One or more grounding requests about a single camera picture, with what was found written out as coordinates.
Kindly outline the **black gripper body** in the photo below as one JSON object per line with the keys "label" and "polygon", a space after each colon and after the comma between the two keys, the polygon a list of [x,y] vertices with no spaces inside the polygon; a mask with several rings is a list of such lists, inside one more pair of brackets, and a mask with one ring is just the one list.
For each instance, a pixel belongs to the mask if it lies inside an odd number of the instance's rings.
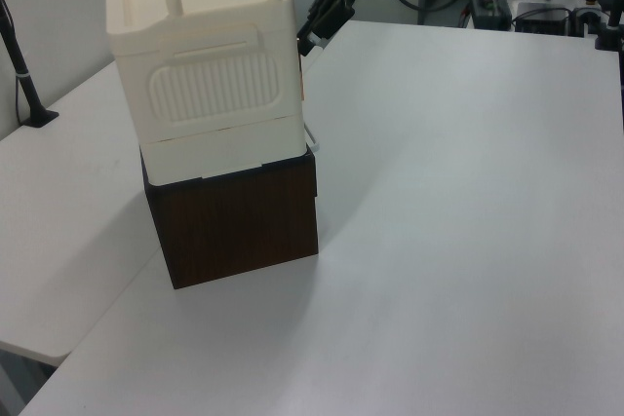
{"label": "black gripper body", "polygon": [[354,14],[355,0],[314,0],[308,11],[306,39],[331,39]]}

